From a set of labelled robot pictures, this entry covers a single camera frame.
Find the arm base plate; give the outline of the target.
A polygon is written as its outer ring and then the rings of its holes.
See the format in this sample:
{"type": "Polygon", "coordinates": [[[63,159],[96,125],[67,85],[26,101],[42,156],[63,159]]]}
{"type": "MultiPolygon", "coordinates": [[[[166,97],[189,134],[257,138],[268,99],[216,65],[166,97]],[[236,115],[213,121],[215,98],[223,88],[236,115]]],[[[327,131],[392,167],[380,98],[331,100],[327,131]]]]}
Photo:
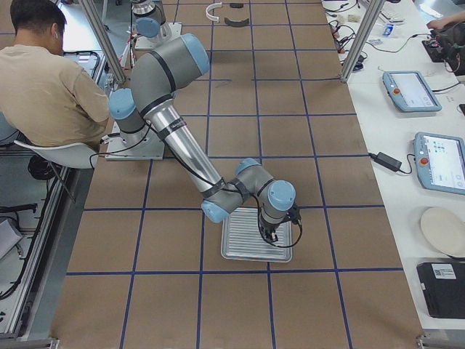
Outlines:
{"type": "Polygon", "coordinates": [[[127,134],[122,132],[114,122],[112,133],[118,133],[118,135],[111,137],[108,141],[105,151],[107,161],[161,161],[163,159],[165,145],[149,124],[138,132],[127,134]]]}

